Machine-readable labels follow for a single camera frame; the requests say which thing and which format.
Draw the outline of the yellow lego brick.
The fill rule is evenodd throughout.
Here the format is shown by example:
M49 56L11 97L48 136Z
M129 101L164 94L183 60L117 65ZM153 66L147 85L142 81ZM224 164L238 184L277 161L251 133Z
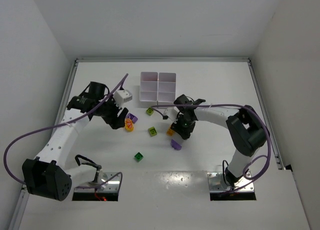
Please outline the yellow lego brick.
M170 128L169 128L169 129L167 130L167 132L166 132L166 134L167 134L168 136L173 136L174 133L175 133L175 132L174 132L172 129L170 129Z

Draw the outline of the orange printed round lego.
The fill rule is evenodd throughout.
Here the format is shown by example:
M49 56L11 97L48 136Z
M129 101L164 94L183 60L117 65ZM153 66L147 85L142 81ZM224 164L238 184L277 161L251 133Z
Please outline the orange printed round lego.
M128 132L134 131L134 124L133 124L132 120L129 118L125 119L124 127L125 127L126 131L128 131Z

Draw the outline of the purple arch lego with red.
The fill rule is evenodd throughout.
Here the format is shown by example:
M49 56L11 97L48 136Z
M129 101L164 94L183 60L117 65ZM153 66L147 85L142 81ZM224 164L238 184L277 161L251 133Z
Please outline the purple arch lego with red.
M127 118L130 119L133 124L135 124L138 121L138 118L132 113L128 113Z

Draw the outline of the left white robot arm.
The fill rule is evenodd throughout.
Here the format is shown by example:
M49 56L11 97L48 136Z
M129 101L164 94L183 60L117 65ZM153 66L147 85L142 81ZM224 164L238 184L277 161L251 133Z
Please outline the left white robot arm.
M63 201L75 188L98 191L108 184L102 177L102 167L92 160L76 155L77 167L65 169L68 155L94 116L100 117L112 129L125 126L128 109L124 103L132 100L130 91L115 88L108 95L107 86L90 82L67 104L56 131L34 159L22 165L25 185L29 194Z

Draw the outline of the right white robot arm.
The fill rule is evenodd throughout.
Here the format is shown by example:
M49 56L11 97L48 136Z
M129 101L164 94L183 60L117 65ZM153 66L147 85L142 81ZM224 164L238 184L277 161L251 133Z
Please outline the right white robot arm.
M184 94L176 98L173 105L178 112L170 128L183 140L190 138L198 121L213 123L229 131L235 152L223 176L231 187L241 177L247 177L249 167L259 159L255 156L258 149L265 144L271 149L270 133L250 105L208 105L204 99L194 101Z

